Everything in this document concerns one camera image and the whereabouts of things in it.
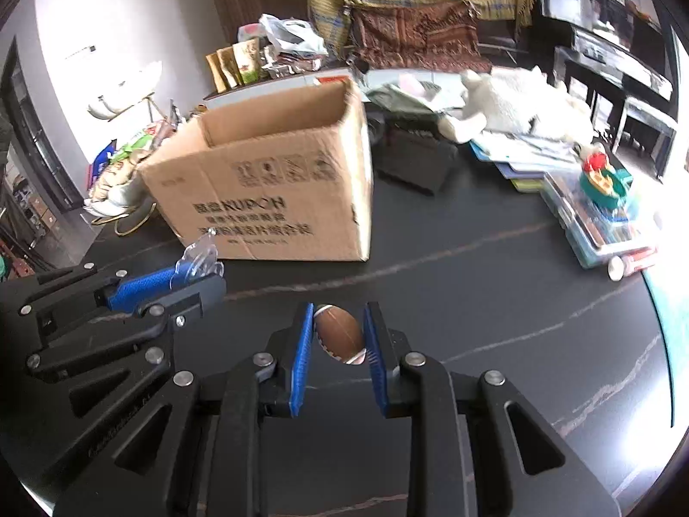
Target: plastic storage box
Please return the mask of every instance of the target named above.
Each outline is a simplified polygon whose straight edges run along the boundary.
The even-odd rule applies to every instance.
[[[654,246],[656,233],[635,218],[636,208],[602,212],[583,192],[576,172],[546,174],[543,201],[559,219],[579,263],[592,268],[621,255]]]

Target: stool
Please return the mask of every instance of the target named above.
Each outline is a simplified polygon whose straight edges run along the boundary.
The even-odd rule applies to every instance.
[[[666,139],[672,139],[677,133],[677,122],[675,119],[666,113],[659,111],[653,106],[650,106],[649,103],[629,95],[624,99],[624,105],[622,105],[618,130],[615,134],[614,143],[612,143],[612,153],[615,153],[618,150],[619,141],[622,138],[622,132],[624,130],[624,125],[627,122],[627,118],[633,118],[634,120],[637,120],[646,126],[650,126],[651,128],[658,130],[660,134],[665,136]],[[665,172],[668,157],[668,149],[666,149],[664,143],[656,160],[656,172],[659,179],[662,178],[663,173]]]

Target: open cardboard box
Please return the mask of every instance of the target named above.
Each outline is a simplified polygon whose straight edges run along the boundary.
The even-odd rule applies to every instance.
[[[351,81],[248,99],[180,128],[140,167],[182,243],[223,259],[366,260],[371,154]]]

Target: white plastic bag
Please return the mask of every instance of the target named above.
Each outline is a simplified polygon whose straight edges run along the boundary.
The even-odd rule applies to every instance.
[[[300,19],[280,20],[264,13],[258,22],[263,25],[268,40],[278,52],[298,54],[310,58],[314,54],[326,55],[323,37],[319,37],[311,23]]]

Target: white stuffed animal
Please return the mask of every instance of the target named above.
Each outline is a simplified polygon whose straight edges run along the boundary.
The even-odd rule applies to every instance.
[[[549,85],[538,66],[494,68],[491,74],[462,74],[466,106],[438,122],[443,136],[463,143],[481,130],[531,134],[551,140],[590,144],[590,108],[571,96],[564,83]]]

